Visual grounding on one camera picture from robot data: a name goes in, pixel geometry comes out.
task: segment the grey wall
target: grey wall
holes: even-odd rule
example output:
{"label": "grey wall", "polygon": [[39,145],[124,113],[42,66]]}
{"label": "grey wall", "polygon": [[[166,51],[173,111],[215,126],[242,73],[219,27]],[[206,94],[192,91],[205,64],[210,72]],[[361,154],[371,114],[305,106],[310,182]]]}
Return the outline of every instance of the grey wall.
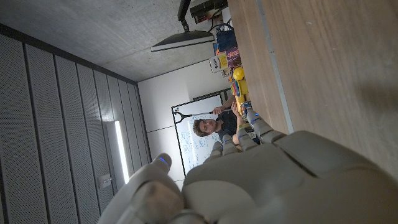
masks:
{"label": "grey wall", "polygon": [[0,35],[0,223],[96,223],[116,193],[105,122],[129,174],[148,164],[137,86]]}

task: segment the dark t-shirt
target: dark t-shirt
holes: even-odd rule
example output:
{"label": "dark t-shirt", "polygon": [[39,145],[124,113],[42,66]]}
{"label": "dark t-shirt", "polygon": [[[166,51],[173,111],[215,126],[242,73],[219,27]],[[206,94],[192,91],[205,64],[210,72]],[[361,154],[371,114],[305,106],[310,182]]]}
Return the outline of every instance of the dark t-shirt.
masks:
{"label": "dark t-shirt", "polygon": [[222,112],[218,115],[216,121],[218,120],[224,122],[221,125],[221,129],[217,132],[221,141],[226,134],[229,134],[231,137],[236,134],[236,115],[232,111]]}

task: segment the whiteboard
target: whiteboard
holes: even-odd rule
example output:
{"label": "whiteboard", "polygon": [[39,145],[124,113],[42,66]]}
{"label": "whiteboard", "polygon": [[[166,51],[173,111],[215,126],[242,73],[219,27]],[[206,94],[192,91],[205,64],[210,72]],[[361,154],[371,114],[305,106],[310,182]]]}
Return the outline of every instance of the whiteboard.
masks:
{"label": "whiteboard", "polygon": [[[178,108],[178,112],[188,114],[198,114],[213,111],[217,106],[221,106],[221,96],[216,95],[203,100],[189,102],[183,105],[172,107],[172,111]],[[174,115],[175,121],[180,121],[180,115]],[[192,128],[196,119],[216,119],[218,115],[206,114],[200,116],[192,116],[185,118],[181,123],[175,124],[178,144],[185,175],[194,167],[202,164],[211,153],[213,145],[216,141],[220,141],[217,133],[206,137],[197,136]]]}

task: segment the fluorescent light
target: fluorescent light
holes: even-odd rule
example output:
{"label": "fluorescent light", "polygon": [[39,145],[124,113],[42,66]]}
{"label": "fluorescent light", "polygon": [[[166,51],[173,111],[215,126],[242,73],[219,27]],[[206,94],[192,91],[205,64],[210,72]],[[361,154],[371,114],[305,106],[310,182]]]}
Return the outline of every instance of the fluorescent light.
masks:
{"label": "fluorescent light", "polygon": [[124,144],[122,138],[122,130],[120,128],[119,121],[114,122],[114,126],[116,128],[116,135],[118,137],[118,145],[119,145],[119,153],[120,153],[120,160],[122,162],[122,170],[123,170],[123,177],[124,183],[129,182],[129,171],[127,169],[127,160],[126,160],[126,153],[124,152]]}

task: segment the box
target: box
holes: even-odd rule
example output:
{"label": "box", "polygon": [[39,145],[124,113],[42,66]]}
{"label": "box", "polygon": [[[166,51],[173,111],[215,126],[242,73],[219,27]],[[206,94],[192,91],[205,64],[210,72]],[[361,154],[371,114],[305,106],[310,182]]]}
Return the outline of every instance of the box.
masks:
{"label": "box", "polygon": [[242,65],[241,55],[239,49],[234,47],[226,51],[226,60],[229,68],[234,68]]}
{"label": "box", "polygon": [[228,68],[228,63],[226,61],[226,54],[220,54],[209,59],[210,68],[213,73],[220,72]]}

